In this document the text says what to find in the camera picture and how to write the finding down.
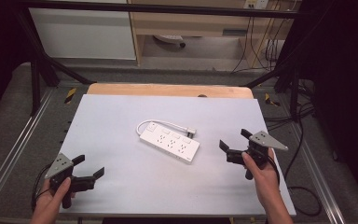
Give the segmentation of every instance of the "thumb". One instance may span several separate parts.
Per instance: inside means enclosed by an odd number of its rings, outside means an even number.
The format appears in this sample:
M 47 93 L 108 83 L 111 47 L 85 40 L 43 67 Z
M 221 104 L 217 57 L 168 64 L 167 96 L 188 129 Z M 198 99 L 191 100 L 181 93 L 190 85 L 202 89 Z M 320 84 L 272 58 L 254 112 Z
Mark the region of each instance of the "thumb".
M 58 187 L 57 191 L 54 194 L 53 201 L 60 204 L 63 196 L 68 192 L 69 187 L 71 187 L 71 178 L 66 177 L 62 184 Z
M 252 159 L 251 156 L 249 156 L 248 153 L 242 152 L 242 158 L 245 162 L 246 168 L 251 171 L 253 176 L 257 176 L 260 174 L 260 169 L 255 164 L 255 161 Z

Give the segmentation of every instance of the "hand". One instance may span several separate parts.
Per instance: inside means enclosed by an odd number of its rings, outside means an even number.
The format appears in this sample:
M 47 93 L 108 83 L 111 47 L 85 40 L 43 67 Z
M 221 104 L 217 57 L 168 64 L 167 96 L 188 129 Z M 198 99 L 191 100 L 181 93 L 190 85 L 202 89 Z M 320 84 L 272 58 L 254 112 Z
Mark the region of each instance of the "hand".
M 268 149 L 268 155 L 274 159 L 271 148 Z M 255 179 L 257 198 L 266 210 L 268 223 L 293 223 L 284 205 L 272 165 L 267 162 L 266 166 L 260 169 L 246 152 L 242 153 L 242 157 L 246 168 L 252 172 Z
M 71 178 L 67 177 L 55 193 L 52 193 L 50 188 L 50 181 L 46 179 L 40 192 L 44 192 L 39 196 L 36 202 L 31 224 L 50 224 L 55 223 L 63 196 L 71 186 Z

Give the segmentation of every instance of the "white table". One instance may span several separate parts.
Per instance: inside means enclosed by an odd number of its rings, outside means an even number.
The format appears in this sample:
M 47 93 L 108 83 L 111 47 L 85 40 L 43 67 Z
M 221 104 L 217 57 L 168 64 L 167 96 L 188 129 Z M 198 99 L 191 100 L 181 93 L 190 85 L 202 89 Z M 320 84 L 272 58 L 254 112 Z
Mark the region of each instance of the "white table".
M 187 165 L 141 142 L 135 128 L 161 119 L 197 129 L 200 148 Z M 74 175 L 105 175 L 78 192 L 61 213 L 97 217 L 243 217 L 264 215 L 255 183 L 226 162 L 219 140 L 245 150 L 241 129 L 266 131 L 257 100 L 172 96 L 84 95 L 62 145 L 69 159 L 85 154 Z M 289 214 L 296 214 L 281 175 Z

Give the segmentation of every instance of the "white power strip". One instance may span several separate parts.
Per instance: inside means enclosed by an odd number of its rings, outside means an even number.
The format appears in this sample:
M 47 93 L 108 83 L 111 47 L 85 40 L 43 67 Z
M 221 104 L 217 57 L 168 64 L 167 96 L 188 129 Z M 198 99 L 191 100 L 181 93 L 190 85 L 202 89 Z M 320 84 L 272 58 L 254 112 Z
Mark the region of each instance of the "white power strip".
M 155 122 L 150 122 L 140 137 L 152 147 L 187 164 L 191 164 L 200 146 L 199 142 Z

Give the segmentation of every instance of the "gray floor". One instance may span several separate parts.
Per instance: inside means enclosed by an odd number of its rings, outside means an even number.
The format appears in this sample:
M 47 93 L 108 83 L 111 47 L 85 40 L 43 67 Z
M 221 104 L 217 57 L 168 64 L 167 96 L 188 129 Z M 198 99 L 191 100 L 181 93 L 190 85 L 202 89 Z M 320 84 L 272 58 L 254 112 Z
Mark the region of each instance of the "gray floor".
M 160 43 L 153 37 L 147 38 L 141 66 L 136 66 L 133 62 L 115 61 L 101 64 L 93 61 L 79 63 L 79 61 L 68 60 L 66 62 L 82 76 L 99 82 L 237 86 L 267 72 L 265 69 L 236 74 L 227 72 L 232 71 L 241 58 L 238 40 L 188 37 L 185 41 L 186 47 L 180 49 L 178 46 Z M 242 68 L 247 68 L 246 62 L 240 64 L 239 69 Z M 60 77 L 63 82 L 59 88 L 43 89 L 52 91 L 52 98 L 0 192 L 0 218 L 9 218 L 9 220 L 0 219 L 0 221 L 14 223 L 16 219 L 20 223 L 27 222 L 31 216 L 30 194 L 34 179 L 38 171 L 57 155 L 61 146 L 60 142 L 65 137 L 65 130 L 70 126 L 68 121 L 75 114 L 81 95 L 87 91 L 88 86 L 79 85 L 63 74 L 60 74 Z M 272 86 L 275 81 L 272 78 L 261 87 L 253 89 L 265 117 L 286 116 L 286 111 L 282 106 L 268 105 L 264 100 L 266 93 L 269 93 L 274 101 L 288 98 L 288 93 L 276 94 L 274 92 Z M 30 84 L 29 67 L 19 67 L 14 72 L 13 79 L 0 102 L 0 167 L 30 118 L 32 104 Z M 72 87 L 77 87 L 76 94 L 71 104 L 66 105 L 63 101 Z M 325 141 L 324 132 L 317 118 L 307 117 L 303 123 L 307 143 L 323 171 L 342 215 L 347 223 L 358 223 L 358 186 L 351 172 L 345 163 L 333 161 L 332 151 L 328 142 Z M 280 139 L 289 148 L 296 148 L 298 144 L 290 125 L 271 131 L 270 134 Z M 283 170 L 286 169 L 293 154 L 293 150 L 277 154 Z M 316 192 L 301 153 L 291 169 L 287 183 L 289 186 L 307 187 Z M 312 212 L 317 209 L 315 200 L 304 191 L 293 192 L 292 199 L 296 206 L 306 211 Z M 316 217 L 298 214 L 294 217 L 294 221 L 297 223 L 330 222 L 324 210 Z M 99 221 L 90 219 L 88 222 L 98 223 Z M 236 222 L 251 223 L 250 218 L 237 218 Z

